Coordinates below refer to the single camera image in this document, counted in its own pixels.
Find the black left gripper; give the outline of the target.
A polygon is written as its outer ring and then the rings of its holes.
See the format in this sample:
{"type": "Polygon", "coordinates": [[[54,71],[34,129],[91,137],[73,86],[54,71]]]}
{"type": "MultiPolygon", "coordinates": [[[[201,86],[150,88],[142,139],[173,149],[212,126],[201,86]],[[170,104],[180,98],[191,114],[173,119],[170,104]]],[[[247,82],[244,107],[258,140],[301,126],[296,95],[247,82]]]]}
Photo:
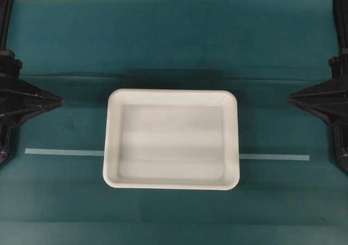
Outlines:
{"type": "Polygon", "coordinates": [[[1,123],[22,125],[64,104],[62,97],[19,79],[21,67],[13,51],[1,50],[1,123]]]}

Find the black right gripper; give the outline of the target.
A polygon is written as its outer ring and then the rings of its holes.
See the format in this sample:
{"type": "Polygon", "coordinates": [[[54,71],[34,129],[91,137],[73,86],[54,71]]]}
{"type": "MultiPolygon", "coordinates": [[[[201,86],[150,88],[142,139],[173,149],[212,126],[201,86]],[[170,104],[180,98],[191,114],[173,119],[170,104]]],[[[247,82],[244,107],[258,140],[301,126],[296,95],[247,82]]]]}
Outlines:
{"type": "Polygon", "coordinates": [[[293,106],[321,119],[326,125],[347,125],[347,56],[329,61],[332,79],[288,95],[293,106]]]}

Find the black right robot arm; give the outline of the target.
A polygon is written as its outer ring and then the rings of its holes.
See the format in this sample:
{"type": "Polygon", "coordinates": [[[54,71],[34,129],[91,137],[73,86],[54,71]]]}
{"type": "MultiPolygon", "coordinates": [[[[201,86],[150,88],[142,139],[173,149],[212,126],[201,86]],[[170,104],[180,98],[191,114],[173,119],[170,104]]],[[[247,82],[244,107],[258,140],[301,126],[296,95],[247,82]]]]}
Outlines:
{"type": "Polygon", "coordinates": [[[339,127],[347,126],[347,0],[333,0],[333,15],[339,54],[328,62],[332,78],[290,94],[287,100],[328,126],[339,127]]]}

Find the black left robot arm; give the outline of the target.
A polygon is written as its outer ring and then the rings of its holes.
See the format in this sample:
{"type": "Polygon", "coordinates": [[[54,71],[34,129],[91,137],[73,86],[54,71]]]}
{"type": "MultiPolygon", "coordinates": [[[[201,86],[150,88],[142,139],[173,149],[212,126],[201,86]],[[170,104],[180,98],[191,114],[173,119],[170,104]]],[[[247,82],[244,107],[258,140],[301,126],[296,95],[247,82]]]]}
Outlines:
{"type": "Polygon", "coordinates": [[[63,105],[63,98],[19,78],[22,62],[6,42],[13,0],[1,0],[1,123],[21,126],[63,105]]]}

